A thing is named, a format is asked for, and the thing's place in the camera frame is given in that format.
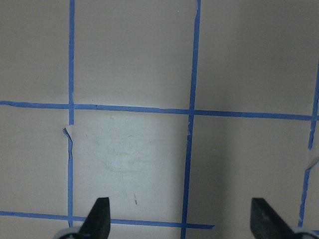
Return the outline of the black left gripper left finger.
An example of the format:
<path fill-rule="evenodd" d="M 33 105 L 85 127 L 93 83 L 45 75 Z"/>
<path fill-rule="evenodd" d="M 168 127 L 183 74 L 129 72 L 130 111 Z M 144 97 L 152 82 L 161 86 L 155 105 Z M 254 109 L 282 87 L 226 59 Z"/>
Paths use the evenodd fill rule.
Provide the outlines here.
<path fill-rule="evenodd" d="M 107 239 L 110 230 L 111 217 L 109 198 L 98 198 L 78 234 L 81 239 Z"/>

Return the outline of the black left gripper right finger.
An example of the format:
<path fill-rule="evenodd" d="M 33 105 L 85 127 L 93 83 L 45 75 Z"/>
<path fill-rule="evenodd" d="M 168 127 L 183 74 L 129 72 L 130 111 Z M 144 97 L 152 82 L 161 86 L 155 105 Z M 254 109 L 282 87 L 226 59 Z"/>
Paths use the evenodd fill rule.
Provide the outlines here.
<path fill-rule="evenodd" d="M 250 229 L 256 239 L 299 238 L 264 198 L 251 200 Z"/>

